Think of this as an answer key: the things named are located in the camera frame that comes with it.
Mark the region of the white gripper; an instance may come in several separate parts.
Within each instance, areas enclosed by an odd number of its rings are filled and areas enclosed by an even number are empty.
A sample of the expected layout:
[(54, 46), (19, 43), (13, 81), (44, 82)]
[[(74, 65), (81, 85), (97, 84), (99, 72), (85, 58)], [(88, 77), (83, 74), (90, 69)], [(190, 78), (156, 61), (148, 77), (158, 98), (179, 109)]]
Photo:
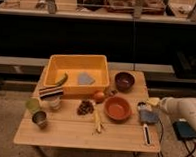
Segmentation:
[(154, 107), (159, 105), (159, 108), (166, 114), (172, 114), (177, 109), (177, 101), (171, 97), (165, 97), (161, 100), (160, 98), (150, 97), (147, 99), (147, 103)]

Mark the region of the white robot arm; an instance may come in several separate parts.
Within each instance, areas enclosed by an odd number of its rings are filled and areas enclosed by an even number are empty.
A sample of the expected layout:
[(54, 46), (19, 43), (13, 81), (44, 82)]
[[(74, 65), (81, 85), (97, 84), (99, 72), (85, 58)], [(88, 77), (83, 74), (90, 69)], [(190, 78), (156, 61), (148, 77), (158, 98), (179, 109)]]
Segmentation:
[(196, 131), (196, 98), (171, 98), (150, 97), (146, 101), (167, 114), (179, 114), (181, 118), (187, 120), (192, 128)]

